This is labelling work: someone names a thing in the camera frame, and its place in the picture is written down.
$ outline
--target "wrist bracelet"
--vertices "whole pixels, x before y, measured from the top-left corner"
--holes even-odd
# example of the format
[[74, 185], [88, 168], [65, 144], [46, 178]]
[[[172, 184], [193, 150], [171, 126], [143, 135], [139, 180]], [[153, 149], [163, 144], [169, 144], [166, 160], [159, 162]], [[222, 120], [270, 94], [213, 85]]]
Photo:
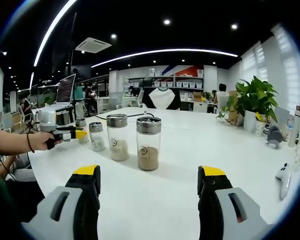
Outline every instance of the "wrist bracelet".
[[29, 145], [29, 148], [30, 148], [31, 152], [34, 153], [35, 151], [32, 149], [32, 147], [31, 147], [31, 145], [30, 145], [29, 133], [26, 134], [26, 139], [28, 140], [28, 145]]

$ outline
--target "glass jar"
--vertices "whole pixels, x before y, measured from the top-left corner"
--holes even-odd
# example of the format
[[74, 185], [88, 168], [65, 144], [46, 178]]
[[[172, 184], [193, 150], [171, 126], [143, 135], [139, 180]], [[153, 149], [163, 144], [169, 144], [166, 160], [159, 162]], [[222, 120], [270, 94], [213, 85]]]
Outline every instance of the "glass jar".
[[127, 160], [129, 158], [127, 115], [108, 115], [106, 124], [111, 158], [115, 161]]
[[[83, 128], [83, 131], [89, 133], [89, 127], [87, 126], [86, 120], [77, 120], [75, 121], [75, 126], [78, 128]], [[89, 135], [86, 134], [83, 137], [78, 139], [80, 144], [86, 144], [87, 142], [89, 142]]]
[[101, 122], [92, 122], [89, 124], [90, 139], [92, 150], [101, 152], [106, 149], [104, 140], [104, 130]]
[[136, 121], [138, 167], [155, 170], [159, 167], [161, 119], [143, 116]]

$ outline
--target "air conditioner unit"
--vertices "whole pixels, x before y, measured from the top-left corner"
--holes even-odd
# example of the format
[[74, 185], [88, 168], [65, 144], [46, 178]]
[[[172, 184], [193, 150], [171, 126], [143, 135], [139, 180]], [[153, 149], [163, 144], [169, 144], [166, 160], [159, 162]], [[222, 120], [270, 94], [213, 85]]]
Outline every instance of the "air conditioner unit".
[[87, 53], [92, 53], [92, 54], [96, 54], [104, 49], [107, 49], [109, 47], [111, 47], [112, 45], [104, 42], [104, 41], [100, 41], [97, 39], [94, 39], [92, 37], [88, 37], [86, 40], [84, 40], [82, 43], [80, 43], [75, 50], [76, 51], [85, 51]]

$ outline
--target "black ceiling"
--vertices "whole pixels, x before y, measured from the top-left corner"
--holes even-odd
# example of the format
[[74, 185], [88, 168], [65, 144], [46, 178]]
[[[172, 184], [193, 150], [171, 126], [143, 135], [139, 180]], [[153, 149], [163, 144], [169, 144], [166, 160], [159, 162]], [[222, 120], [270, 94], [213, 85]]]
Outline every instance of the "black ceiling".
[[[0, 13], [0, 29], [18, 1], [8, 4]], [[33, 84], [52, 79], [57, 83], [65, 76], [66, 62], [72, 47], [87, 37], [112, 44], [99, 53], [74, 51], [73, 65], [97, 64], [109, 59], [138, 52], [191, 48], [209, 49], [242, 55], [257, 41], [271, 36], [271, 28], [284, 16], [277, 1], [271, 0], [211, 0], [211, 1], [109, 1], [77, 0], [61, 19], [41, 55], [37, 67], [33, 67], [39, 45], [54, 16], [67, 0], [36, 0], [19, 18], [0, 43], [0, 66], [5, 73], [4, 91], [15, 90], [10, 76], [19, 89], [29, 87], [31, 73], [35, 72]], [[76, 15], [73, 35], [71, 26]], [[164, 19], [171, 24], [165, 26]], [[238, 24], [236, 31], [231, 24]], [[53, 51], [59, 54], [53, 66]], [[211, 53], [170, 52], [155, 53], [126, 58], [92, 69], [92, 75], [105, 74], [112, 70], [153, 65], [212, 65], [228, 69], [240, 58]]]

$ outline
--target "window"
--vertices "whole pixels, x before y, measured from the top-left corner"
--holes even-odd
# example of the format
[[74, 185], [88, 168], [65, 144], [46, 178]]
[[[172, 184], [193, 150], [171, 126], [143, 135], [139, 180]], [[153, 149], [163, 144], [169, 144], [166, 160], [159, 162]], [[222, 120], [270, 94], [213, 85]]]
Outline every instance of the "window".
[[254, 76], [268, 81], [265, 55], [260, 42], [242, 56], [242, 68], [243, 78], [248, 82], [251, 82]]
[[272, 32], [281, 51], [281, 61], [286, 77], [287, 109], [290, 114], [294, 115], [296, 106], [300, 105], [300, 53], [282, 26], [276, 26]]

